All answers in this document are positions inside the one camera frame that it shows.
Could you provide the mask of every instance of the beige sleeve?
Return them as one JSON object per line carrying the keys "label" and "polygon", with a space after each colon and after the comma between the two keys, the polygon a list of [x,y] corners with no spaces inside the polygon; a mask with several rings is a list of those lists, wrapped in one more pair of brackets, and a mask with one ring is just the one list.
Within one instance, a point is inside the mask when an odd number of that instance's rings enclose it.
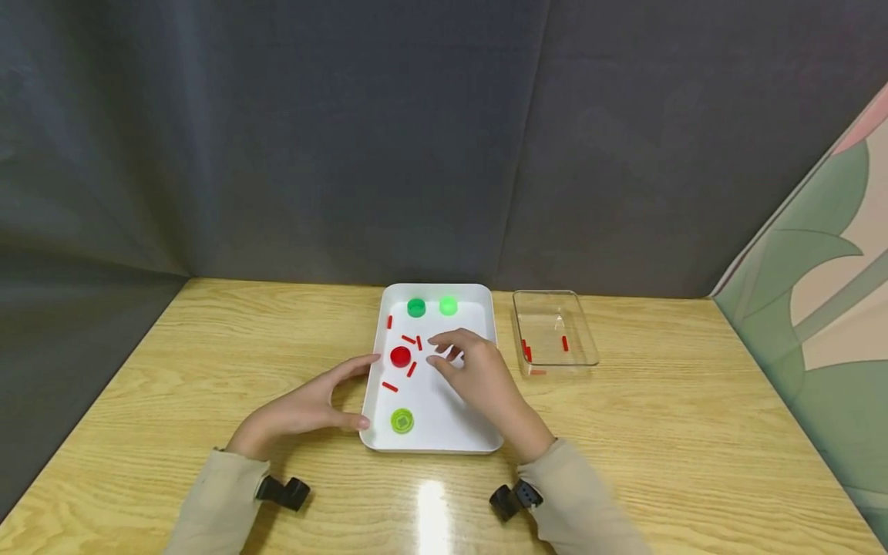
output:
{"label": "beige sleeve", "polygon": [[240,553],[261,502],[269,463],[213,451],[179,510],[164,553]]}
{"label": "beige sleeve", "polygon": [[543,497],[530,511],[540,539],[558,555],[651,552],[585,457],[566,441],[555,441],[538,460],[519,466],[518,476]]}

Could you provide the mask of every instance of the table surface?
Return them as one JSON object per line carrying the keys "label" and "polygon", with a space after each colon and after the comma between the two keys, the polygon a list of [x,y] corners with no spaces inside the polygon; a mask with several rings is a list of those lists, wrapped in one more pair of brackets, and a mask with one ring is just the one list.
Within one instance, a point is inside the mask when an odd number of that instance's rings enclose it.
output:
{"label": "table surface", "polygon": [[[0,525],[0,551],[159,552],[210,449],[264,402],[372,348],[381,288],[191,280]],[[517,359],[511,295],[496,327]],[[601,363],[519,388],[589,457],[661,553],[882,553],[829,469],[709,300],[583,297]],[[353,380],[334,404],[359,412]],[[500,524],[491,456],[385,454],[356,434],[282,442],[273,472],[313,488],[265,504],[247,553],[547,552]]]}

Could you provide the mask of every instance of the gray curtain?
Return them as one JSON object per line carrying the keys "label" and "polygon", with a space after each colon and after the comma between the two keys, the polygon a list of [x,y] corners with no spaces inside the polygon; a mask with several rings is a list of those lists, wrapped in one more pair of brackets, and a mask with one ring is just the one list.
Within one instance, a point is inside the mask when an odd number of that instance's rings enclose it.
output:
{"label": "gray curtain", "polygon": [[0,2],[0,514],[187,276],[699,297],[888,4]]}

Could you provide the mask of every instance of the hand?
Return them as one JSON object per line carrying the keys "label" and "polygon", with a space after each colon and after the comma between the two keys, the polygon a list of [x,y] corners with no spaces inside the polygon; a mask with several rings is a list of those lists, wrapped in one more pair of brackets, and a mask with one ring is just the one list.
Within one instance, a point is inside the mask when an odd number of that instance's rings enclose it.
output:
{"label": "hand", "polygon": [[370,421],[365,416],[336,410],[330,399],[337,385],[350,377],[367,374],[370,364],[378,359],[378,354],[349,359],[257,408],[234,432],[226,451],[265,461],[271,446],[283,435],[330,427],[367,430]]}
{"label": "hand", "polygon": [[[428,357],[429,364],[511,443],[521,463],[535,461],[555,442],[545,422],[521,396],[496,345],[462,328],[431,337],[428,343],[436,346],[436,353],[450,350],[446,358]],[[450,362],[460,354],[465,364],[457,369]]]}

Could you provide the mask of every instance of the green disc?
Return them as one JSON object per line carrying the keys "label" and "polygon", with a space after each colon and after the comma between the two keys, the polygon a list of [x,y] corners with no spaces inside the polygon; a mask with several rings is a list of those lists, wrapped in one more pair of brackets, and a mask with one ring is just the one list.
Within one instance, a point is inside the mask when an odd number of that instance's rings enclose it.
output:
{"label": "green disc", "polygon": [[421,298],[411,298],[407,302],[407,314],[414,318],[419,318],[425,314],[425,301]]}
{"label": "green disc", "polygon": [[456,299],[453,297],[443,297],[438,303],[438,307],[445,316],[453,316],[456,314]]}
{"label": "green disc", "polygon": [[392,429],[395,433],[407,433],[413,430],[413,413],[406,408],[392,412]]}

